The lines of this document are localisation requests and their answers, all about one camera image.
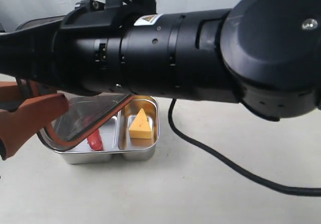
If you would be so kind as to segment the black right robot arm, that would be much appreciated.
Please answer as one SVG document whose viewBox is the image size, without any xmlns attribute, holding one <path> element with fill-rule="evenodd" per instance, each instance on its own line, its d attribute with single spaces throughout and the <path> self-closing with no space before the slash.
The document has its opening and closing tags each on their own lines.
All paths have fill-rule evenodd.
<svg viewBox="0 0 321 224">
<path fill-rule="evenodd" d="M 241 103 L 277 122 L 320 106 L 320 0 L 241 0 L 232 9 L 157 14 L 155 0 L 81 1 L 59 20 L 1 35 L 1 73 L 43 84 L 23 98 L 1 84 L 1 158 L 64 114 L 63 92 Z"/>
</svg>

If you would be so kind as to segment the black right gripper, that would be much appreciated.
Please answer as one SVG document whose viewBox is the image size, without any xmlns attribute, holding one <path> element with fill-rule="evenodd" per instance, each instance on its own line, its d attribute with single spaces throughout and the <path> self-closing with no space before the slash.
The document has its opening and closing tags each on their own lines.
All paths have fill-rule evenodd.
<svg viewBox="0 0 321 224">
<path fill-rule="evenodd" d="M 35 96 L 32 80 L 83 96 L 125 93 L 120 77 L 119 38 L 125 5 L 104 10 L 74 9 L 59 20 L 1 36 L 1 73 L 20 79 L 1 81 L 1 101 L 24 101 L 17 110 L 1 110 L 1 158 L 13 155 L 37 131 L 69 110 L 61 94 Z"/>
</svg>

